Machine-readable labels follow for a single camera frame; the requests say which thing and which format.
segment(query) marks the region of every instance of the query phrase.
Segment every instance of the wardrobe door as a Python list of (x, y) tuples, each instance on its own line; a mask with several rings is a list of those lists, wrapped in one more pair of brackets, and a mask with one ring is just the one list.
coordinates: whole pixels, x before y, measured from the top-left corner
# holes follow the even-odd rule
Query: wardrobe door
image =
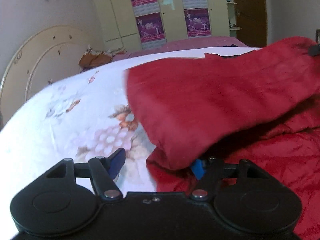
[(142, 50), (140, 36), (137, 33), (122, 37), (122, 43), (124, 48), (128, 52), (136, 52), (136, 51)]
[(121, 38), (112, 41), (105, 41), (104, 44), (106, 49), (119, 49), (123, 47)]
[(229, 36), (227, 0), (207, 0), (212, 36)]
[(94, 3), (97, 8), (104, 41), (120, 38), (111, 0), (94, 0)]
[(121, 36), (137, 33), (131, 0), (111, 0)]
[(167, 42), (187, 39), (182, 0), (158, 0)]

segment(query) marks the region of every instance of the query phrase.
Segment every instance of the pink bedspread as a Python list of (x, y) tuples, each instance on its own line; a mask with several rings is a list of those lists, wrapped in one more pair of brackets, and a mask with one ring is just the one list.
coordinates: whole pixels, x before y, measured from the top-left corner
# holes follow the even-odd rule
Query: pink bedspread
[(223, 47), (226, 45), (230, 46), (232, 44), (237, 45), (238, 47), (248, 47), (236, 38), (228, 36), (193, 38), (180, 41), (172, 41), (157, 49), (147, 49), (133, 53), (127, 52), (123, 55), (116, 55), (114, 56), (112, 61), (169, 51), (201, 49), (207, 47)]

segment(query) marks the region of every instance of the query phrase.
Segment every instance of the wooden door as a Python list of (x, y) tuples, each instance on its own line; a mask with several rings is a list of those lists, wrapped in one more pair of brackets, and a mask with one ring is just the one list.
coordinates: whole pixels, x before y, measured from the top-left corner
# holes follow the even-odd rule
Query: wooden door
[(267, 45), (267, 12), (265, 0), (234, 0), (236, 23), (241, 27), (237, 39), (250, 47)]

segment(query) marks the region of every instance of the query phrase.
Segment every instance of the red blanket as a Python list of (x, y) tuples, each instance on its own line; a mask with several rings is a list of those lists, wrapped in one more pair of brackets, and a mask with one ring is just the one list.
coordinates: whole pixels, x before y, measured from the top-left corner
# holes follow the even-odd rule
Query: red blanket
[(292, 189), (303, 213), (295, 232), (320, 237), (320, 56), (289, 38), (236, 58), (168, 58), (128, 71), (135, 117), (157, 147), (147, 160), (158, 191), (196, 183), (190, 164), (208, 151), (250, 159)]

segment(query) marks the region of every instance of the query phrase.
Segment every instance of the brown pillow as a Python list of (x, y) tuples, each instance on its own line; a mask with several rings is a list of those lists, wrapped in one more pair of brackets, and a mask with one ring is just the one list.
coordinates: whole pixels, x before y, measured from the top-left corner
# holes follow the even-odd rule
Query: brown pillow
[(112, 58), (116, 54), (125, 54), (125, 49), (115, 49), (115, 50), (93, 50), (90, 46), (87, 51), (83, 54), (82, 58), (79, 61), (80, 67), (84, 70), (88, 70), (94, 67), (99, 67), (104, 64), (110, 63)]

